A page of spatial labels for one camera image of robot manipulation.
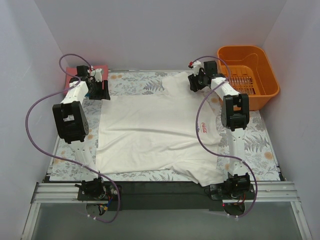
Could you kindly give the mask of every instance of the floral tablecloth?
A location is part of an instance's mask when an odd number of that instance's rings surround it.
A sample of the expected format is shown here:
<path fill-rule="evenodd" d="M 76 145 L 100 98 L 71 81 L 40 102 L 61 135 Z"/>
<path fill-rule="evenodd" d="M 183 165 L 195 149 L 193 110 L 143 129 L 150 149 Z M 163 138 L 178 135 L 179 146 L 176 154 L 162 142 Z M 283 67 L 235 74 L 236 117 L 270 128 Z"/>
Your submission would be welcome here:
<path fill-rule="evenodd" d="M 112 96 L 120 95 L 149 95 L 163 91 L 162 79 L 166 76 L 174 76 L 178 72 L 110 72 L 109 93 Z M 221 104 L 219 97 L 213 93 L 208 102 L 216 113 L 216 126 L 222 140 L 219 144 L 219 153 L 228 154 L 228 140 L 224 127 L 221 124 Z M 85 99 L 83 110 L 89 123 L 89 135 L 87 136 L 89 149 L 93 161 L 96 161 L 96 150 L 98 147 L 98 129 L 101 114 L 102 101 Z M 71 149 L 64 140 L 59 140 L 56 148 L 58 156 L 75 159 Z M 267 137 L 267 131 L 259 111 L 250 112 L 250 122 L 245 132 L 245 154 L 247 163 L 251 166 L 257 180 L 279 181 L 279 173 L 272 153 L 271 145 Z M 227 177 L 229 159 L 219 157 L 217 168 L 224 172 Z M 81 168 L 73 163 L 54 159 L 50 181 L 80 181 Z M 108 174 L 114 181 L 189 181 L 185 176 L 172 170 L 156 170 L 141 172 L 126 172 Z"/>

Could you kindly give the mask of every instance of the purple hose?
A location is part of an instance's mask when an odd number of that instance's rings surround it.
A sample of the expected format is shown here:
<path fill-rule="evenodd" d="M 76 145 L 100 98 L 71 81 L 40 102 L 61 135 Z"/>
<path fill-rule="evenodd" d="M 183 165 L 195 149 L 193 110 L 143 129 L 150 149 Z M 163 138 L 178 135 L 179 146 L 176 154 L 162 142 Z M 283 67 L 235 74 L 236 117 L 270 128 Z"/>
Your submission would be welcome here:
<path fill-rule="evenodd" d="M 75 75 L 72 75 L 72 74 L 70 74 L 70 73 L 67 73 L 66 70 L 64 70 L 64 68 L 63 68 L 62 65 L 61 65 L 61 60 L 62 60 L 64 57 L 66 57 L 66 56 L 76 56 L 76 57 L 78 57 L 78 58 L 81 58 L 83 61 L 85 61 L 85 62 L 89 65 L 89 67 L 91 67 L 91 65 L 90 65 L 82 56 L 79 56 L 79 55 L 74 54 L 74 53 L 68 53 L 68 54 L 65 54 L 65 55 L 63 55 L 62 57 L 60 57 L 60 59 L 59 59 L 59 66 L 60 66 L 61 70 L 62 70 L 65 74 L 67 74 L 67 75 L 69 75 L 69 76 L 71 76 L 71 77 L 73 77 L 73 78 L 77 78 L 77 79 L 79 80 L 79 81 L 75 84 L 75 85 L 77 86 L 77 85 L 81 82 L 80 77 L 75 76 Z M 54 95 L 61 94 L 61 93 L 65 92 L 65 91 L 68 91 L 68 90 L 70 90 L 70 89 L 73 89 L 74 87 L 75 87 L 75 86 L 72 86 L 72 87 L 69 87 L 69 88 L 65 88 L 65 89 L 63 89 L 63 90 L 61 90 L 61 91 L 57 91 L 57 92 L 55 92 L 55 93 L 49 94 L 48 96 L 44 96 L 43 98 L 39 99 L 39 100 L 36 101 L 34 104 L 32 104 L 32 106 L 30 107 L 30 109 L 28 110 L 28 112 L 26 113 L 26 116 L 25 116 L 25 130 L 26 130 L 26 134 L 28 135 L 28 138 L 29 138 L 30 142 L 32 143 L 32 145 L 33 145 L 38 151 L 40 151 L 41 153 L 43 153 L 43 154 L 45 154 L 45 155 L 47 155 L 47 156 L 49 156 L 49 157 L 55 158 L 55 159 L 60 159 L 60 160 L 67 161 L 67 162 L 70 162 L 70 163 L 73 163 L 73 164 L 77 164 L 77 165 L 79 165 L 79 166 L 81 166 L 81 167 L 83 167 L 83 168 L 85 168 L 85 169 L 88 169 L 89 171 L 97 174 L 97 175 L 100 176 L 100 177 L 104 177 L 104 178 L 108 179 L 108 180 L 112 183 L 112 185 L 115 187 L 115 189 L 117 190 L 117 192 L 120 193 L 117 185 L 115 184 L 115 182 L 112 181 L 112 180 L 111 180 L 109 177 L 107 177 L 106 175 L 101 174 L 100 172 L 97 172 L 96 170 L 94 170 L 94 169 L 92 169 L 92 168 L 90 168 L 90 167 L 88 167 L 88 166 L 86 166 L 86 165 L 84 165 L 84 164 L 81 164 L 81 163 L 79 163 L 79 162 L 77 162 L 77 161 L 75 161 L 75 160 L 70 160 L 70 159 L 67 159 L 67 158 L 64 158 L 64 157 L 56 156 L 56 155 L 53 155 L 53 154 L 51 154 L 51 153 L 49 153 L 49 152 L 46 152 L 46 151 L 42 150 L 42 149 L 35 143 L 35 141 L 33 140 L 33 138 L 31 137 L 30 130 L 29 130 L 29 116 L 30 116 L 30 113 L 31 113 L 32 109 L 33 109 L 38 103 L 40 103 L 41 101 L 43 101 L 43 100 L 45 100 L 45 99 L 47 99 L 47 98 L 50 98 L 50 97 L 52 97 L 52 96 L 54 96 Z M 105 219 L 103 219 L 103 218 L 98 218 L 98 217 L 91 216 L 91 215 L 88 215 L 88 216 L 90 216 L 91 218 L 95 218 L 95 219 L 98 220 L 98 221 L 107 223 L 107 224 L 108 224 L 108 223 L 112 223 L 112 222 L 117 218 L 117 216 L 118 216 L 118 214 L 119 214 L 119 211 L 120 211 L 120 201 L 121 201 L 121 200 L 120 200 L 120 195 L 118 194 L 118 206 L 117 206 L 117 209 L 116 209 L 116 213 L 115 213 L 114 217 L 113 217 L 111 220 L 105 220 Z"/>
<path fill-rule="evenodd" d="M 192 63 L 194 63 L 195 61 L 198 61 L 200 59 L 203 59 L 203 58 L 214 58 L 214 59 L 217 59 L 221 62 L 223 62 L 223 64 L 225 65 L 225 67 L 227 68 L 228 70 L 228 76 L 227 78 L 225 79 L 225 81 L 223 81 L 222 83 L 220 83 L 218 86 L 216 86 L 214 89 L 212 89 L 206 96 L 205 98 L 202 100 L 200 106 L 199 106 L 199 109 L 198 109 L 198 112 L 196 113 L 196 118 L 195 118 L 195 133 L 196 133 L 196 137 L 198 138 L 198 141 L 199 143 L 201 144 L 201 146 L 209 153 L 217 156 L 217 157 L 224 157 L 224 158 L 232 158 L 232 159 L 236 159 L 236 160 L 239 160 L 241 161 L 248 169 L 249 171 L 251 172 L 252 174 L 252 177 L 254 179 L 254 184 L 255 184 L 255 194 L 254 194 L 254 198 L 253 198 L 253 201 L 252 201 L 252 204 L 251 206 L 249 207 L 249 209 L 244 212 L 243 214 L 239 215 L 238 217 L 244 217 L 245 215 L 247 215 L 251 210 L 252 208 L 254 207 L 255 205 L 255 202 L 257 200 L 257 195 L 258 195 L 258 182 L 257 182 L 257 179 L 256 179 L 256 176 L 254 174 L 254 172 L 252 171 L 251 167 L 245 162 L 243 161 L 240 157 L 237 157 L 237 156 L 231 156 L 231 155 L 223 155 L 223 154 L 219 154 L 219 153 L 215 153 L 213 151 L 210 151 L 204 144 L 203 142 L 201 141 L 200 139 L 200 136 L 199 136 L 199 132 L 198 132 L 198 121 L 199 121 L 199 114 L 200 114 L 200 111 L 201 111 L 201 108 L 202 106 L 204 105 L 205 101 L 207 100 L 207 98 L 215 91 L 217 90 L 218 88 L 220 88 L 225 82 L 227 82 L 231 76 L 231 71 L 230 71 L 230 68 L 228 67 L 228 65 L 226 64 L 225 61 L 223 61 L 222 59 L 220 59 L 219 57 L 215 57 L 215 56 L 201 56 L 199 58 L 197 58 L 196 60 L 194 60 Z"/>

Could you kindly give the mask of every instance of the purple cable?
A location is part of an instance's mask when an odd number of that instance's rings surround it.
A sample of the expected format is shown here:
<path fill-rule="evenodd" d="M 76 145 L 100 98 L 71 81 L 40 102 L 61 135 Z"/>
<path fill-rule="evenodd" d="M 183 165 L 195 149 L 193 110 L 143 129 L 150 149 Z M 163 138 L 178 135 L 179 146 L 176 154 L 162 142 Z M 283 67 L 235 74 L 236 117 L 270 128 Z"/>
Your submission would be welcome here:
<path fill-rule="evenodd" d="M 252 208 L 254 207 L 255 205 L 255 202 L 257 200 L 257 195 L 258 195 L 258 182 L 257 182 L 257 179 L 256 179 L 256 176 L 254 174 L 254 172 L 252 171 L 251 167 L 245 162 L 243 161 L 240 157 L 237 157 L 237 156 L 231 156 L 231 155 L 224 155 L 224 154 L 219 154 L 219 153 L 215 153 L 213 151 L 210 151 L 204 144 L 203 142 L 201 141 L 200 139 L 200 136 L 199 136 L 199 132 L 198 132 L 198 121 L 199 121 L 199 114 L 200 114 L 200 111 L 201 111 L 201 108 L 202 106 L 204 105 L 205 101 L 207 100 L 207 98 L 215 91 L 217 90 L 218 88 L 220 88 L 225 82 L 227 82 L 231 76 L 231 71 L 230 71 L 230 68 L 228 67 L 228 65 L 226 64 L 225 61 L 223 61 L 221 58 L 219 57 L 215 57 L 215 56 L 201 56 L 199 58 L 197 58 L 196 60 L 194 60 L 192 63 L 194 63 L 195 61 L 198 61 L 200 59 L 203 59 L 203 58 L 214 58 L 214 59 L 217 59 L 221 62 L 223 62 L 223 64 L 225 65 L 226 69 L 228 70 L 228 76 L 227 78 L 225 79 L 225 81 L 223 81 L 222 83 L 220 83 L 218 86 L 216 86 L 214 89 L 212 89 L 206 96 L 205 98 L 202 100 L 200 106 L 199 106 L 199 109 L 198 109 L 198 112 L 196 113 L 196 118 L 195 118 L 195 133 L 196 133 L 196 137 L 198 138 L 198 141 L 200 143 L 200 145 L 209 153 L 217 156 L 217 157 L 224 157 L 224 158 L 232 158 L 232 159 L 236 159 L 236 160 L 239 160 L 241 161 L 248 169 L 249 171 L 251 172 L 252 174 L 252 177 L 254 179 L 254 184 L 255 184 L 255 194 L 254 194 L 254 198 L 253 198 L 253 201 L 252 201 L 252 204 L 251 206 L 249 207 L 249 209 L 244 212 L 243 214 L 239 215 L 238 217 L 244 217 L 245 215 L 247 215 L 251 210 Z"/>
<path fill-rule="evenodd" d="M 61 90 L 61 91 L 57 91 L 57 92 L 55 92 L 55 93 L 49 94 L 49 95 L 47 95 L 47 96 L 44 96 L 43 98 L 39 99 L 39 100 L 36 101 L 34 104 L 32 104 L 32 106 L 30 107 L 30 109 L 28 110 L 28 112 L 26 113 L 26 116 L 25 116 L 25 130 L 26 130 L 26 134 L 27 134 L 30 142 L 32 143 L 32 145 L 33 145 L 39 152 L 41 152 L 41 153 L 43 153 L 43 154 L 45 154 L 45 155 L 47 155 L 47 156 L 49 156 L 49 157 L 55 158 L 55 159 L 60 159 L 60 160 L 67 161 L 67 162 L 70 162 L 70 163 L 73 163 L 73 164 L 77 164 L 77 165 L 79 165 L 79 166 L 81 166 L 81 167 L 83 167 L 83 168 L 85 168 L 85 169 L 88 169 L 89 171 L 97 174 L 97 175 L 100 176 L 100 177 L 104 177 L 104 178 L 108 179 L 108 180 L 112 183 L 112 185 L 115 187 L 115 189 L 117 190 L 117 192 L 120 193 L 117 185 L 115 184 L 115 182 L 112 181 L 112 180 L 111 180 L 109 177 L 107 177 L 106 175 L 101 174 L 100 172 L 98 172 L 98 171 L 96 171 L 96 170 L 94 170 L 94 169 L 92 169 L 92 168 L 90 168 L 90 167 L 88 167 L 88 166 L 86 166 L 86 165 L 84 165 L 84 164 L 81 164 L 81 163 L 79 163 L 79 162 L 77 162 L 77 161 L 75 161 L 75 160 L 71 160 L 71 159 L 67 159 L 67 158 L 64 158 L 64 157 L 56 156 L 56 155 L 53 155 L 53 154 L 51 154 L 51 153 L 49 153 L 49 152 L 46 152 L 46 151 L 42 150 L 42 149 L 35 143 L 35 141 L 33 140 L 33 138 L 31 137 L 30 130 L 29 130 L 29 116 L 30 116 L 30 113 L 31 113 L 32 109 L 33 109 L 38 103 L 40 103 L 41 101 L 43 101 L 43 100 L 45 100 L 45 99 L 47 99 L 47 98 L 50 98 L 50 97 L 52 97 L 52 96 L 54 96 L 54 95 L 61 94 L 61 93 L 65 92 L 65 91 L 68 91 L 68 90 L 70 90 L 70 89 L 73 89 L 73 88 L 75 88 L 75 87 L 81 82 L 80 77 L 75 76 L 75 75 L 72 75 L 72 74 L 70 74 L 70 73 L 67 73 L 67 71 L 64 70 L 64 68 L 62 67 L 62 65 L 61 65 L 61 60 L 62 60 L 64 57 L 66 57 L 66 56 L 76 56 L 76 57 L 78 57 L 78 58 L 81 58 L 81 59 L 82 59 L 83 61 L 85 61 L 85 62 L 89 65 L 89 67 L 91 68 L 91 65 L 90 65 L 82 56 L 79 56 L 79 55 L 77 55 L 77 54 L 68 53 L 68 54 L 64 54 L 62 57 L 60 57 L 60 59 L 59 59 L 59 66 L 60 66 L 61 70 L 62 70 L 65 74 L 67 74 L 67 75 L 69 75 L 69 76 L 71 76 L 71 77 L 73 77 L 73 78 L 77 78 L 79 81 L 76 82 L 75 86 L 71 86 L 71 87 L 65 88 L 65 89 L 63 89 L 63 90 Z M 88 216 L 91 217 L 91 218 L 93 218 L 93 219 L 96 219 L 96 220 L 98 220 L 98 221 L 107 223 L 107 224 L 108 224 L 108 223 L 112 223 L 112 222 L 117 218 L 117 216 L 118 216 L 118 214 L 119 214 L 119 211 L 120 211 L 120 201 L 121 201 L 121 200 L 120 200 L 120 195 L 118 194 L 118 206 L 117 206 L 117 209 L 116 209 L 116 213 L 115 213 L 114 217 L 113 217 L 111 220 L 105 220 L 105 219 L 103 219 L 103 218 L 98 218 L 98 217 L 96 217 L 96 216 L 91 216 L 91 215 L 89 215 L 89 214 L 88 214 Z"/>

